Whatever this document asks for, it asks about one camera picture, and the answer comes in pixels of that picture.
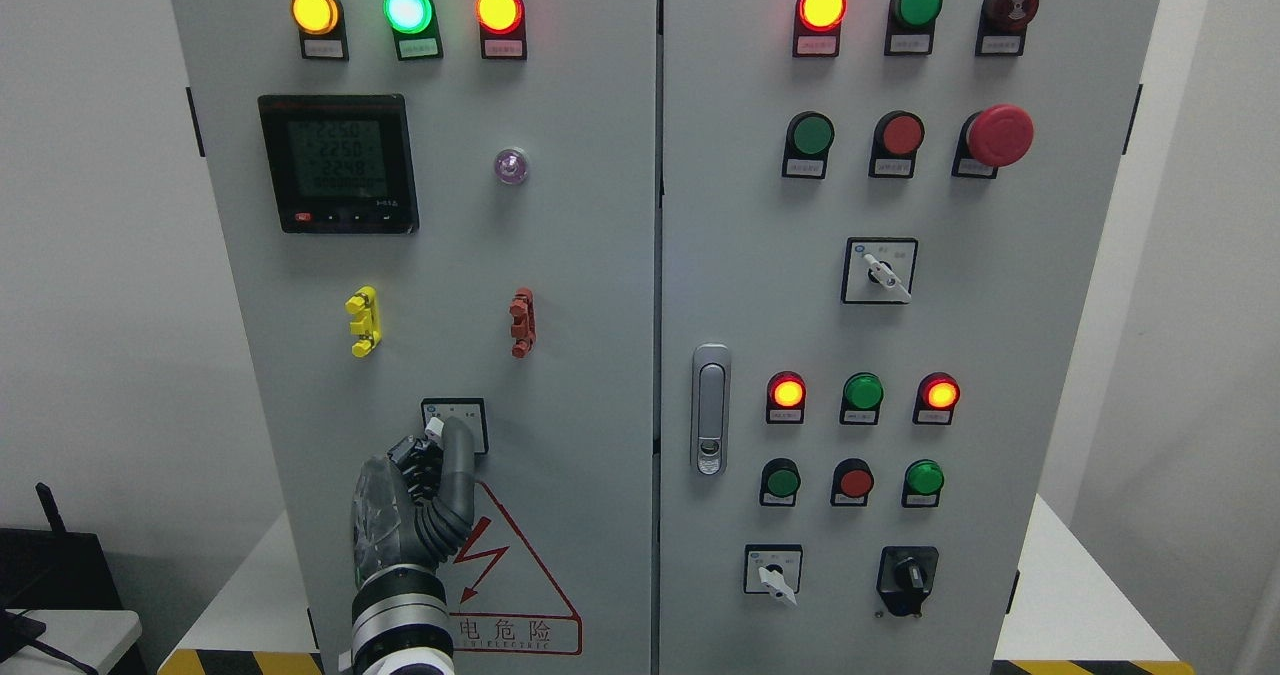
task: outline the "robotic hand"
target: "robotic hand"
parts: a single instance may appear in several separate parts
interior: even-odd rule
[[[435,576],[475,517],[475,446],[462,420],[433,418],[426,439],[370,457],[351,503],[356,599],[352,675],[453,675],[444,585]]]

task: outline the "white table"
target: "white table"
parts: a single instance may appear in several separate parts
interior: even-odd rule
[[[996,660],[1178,660],[1038,496],[1019,567]],[[178,648],[314,652],[306,602],[280,515]]]
[[[93,666],[101,674],[115,667],[141,638],[138,614],[128,610],[32,610],[27,614],[47,626],[40,642]],[[0,675],[83,675],[69,662],[22,648],[0,662]]]

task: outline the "yellow indicator light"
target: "yellow indicator light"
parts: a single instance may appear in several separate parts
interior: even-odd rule
[[[293,22],[307,35],[329,35],[339,19],[338,0],[293,0]]]
[[[924,401],[929,403],[929,407],[936,410],[946,410],[955,405],[957,400],[960,400],[960,389],[955,383],[947,380],[932,383],[924,393]]]
[[[800,0],[800,22],[817,32],[833,29],[845,18],[845,0]]]
[[[804,384],[786,379],[773,386],[773,402],[778,407],[795,407],[804,401]]]
[[[476,0],[476,20],[494,35],[507,35],[520,27],[525,18],[521,0]]]

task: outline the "yellow black hazard stripe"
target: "yellow black hazard stripe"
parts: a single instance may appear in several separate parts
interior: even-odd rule
[[[178,649],[159,675],[324,675],[314,652]],[[1196,675],[1185,662],[997,660],[991,675]]]
[[[320,653],[175,649],[159,675],[324,675]]]
[[[1185,662],[1130,660],[997,660],[991,675],[1196,675]]]

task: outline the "red triangle warning sign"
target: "red triangle warning sign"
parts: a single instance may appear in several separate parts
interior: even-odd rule
[[[453,649],[581,655],[582,620],[489,484],[477,482],[475,526],[440,570],[457,598]]]

